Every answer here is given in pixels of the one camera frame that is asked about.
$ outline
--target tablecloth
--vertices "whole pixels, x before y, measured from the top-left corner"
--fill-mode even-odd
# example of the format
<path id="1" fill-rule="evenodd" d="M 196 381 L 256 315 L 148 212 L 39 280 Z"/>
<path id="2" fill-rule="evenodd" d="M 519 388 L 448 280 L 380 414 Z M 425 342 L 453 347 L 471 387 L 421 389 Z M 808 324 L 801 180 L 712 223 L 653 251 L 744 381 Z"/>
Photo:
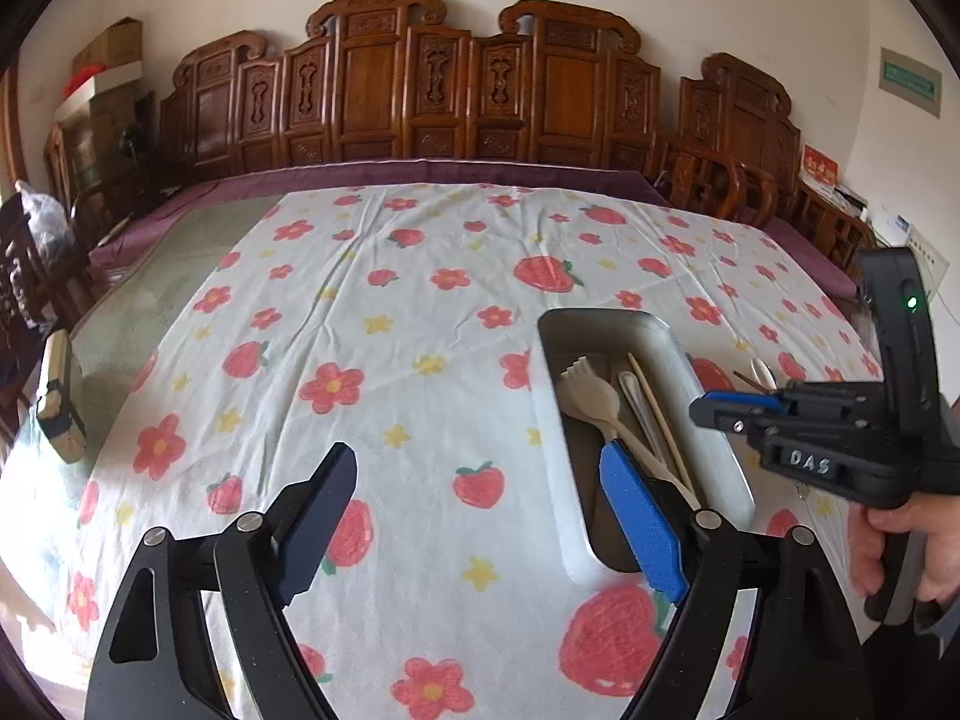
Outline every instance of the tablecloth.
<path id="1" fill-rule="evenodd" d="M 558 306 L 656 314 L 708 388 L 755 355 L 784 378 L 880 375 L 842 314 L 752 228 L 556 189 L 288 194 L 137 377 L 80 504 L 59 627 L 92 656 L 147 528 L 217 532 L 343 440 L 358 458 L 354 499 L 287 610 L 334 709 L 619 716 L 669 611 L 643 584 L 590 593 L 563 573 L 531 389 L 549 382 L 530 370 L 536 319 Z M 842 504 L 800 501 L 738 449 L 757 530 L 809 524 L 843 574 Z M 234 712 L 256 717 L 215 596 L 208 612 Z"/>

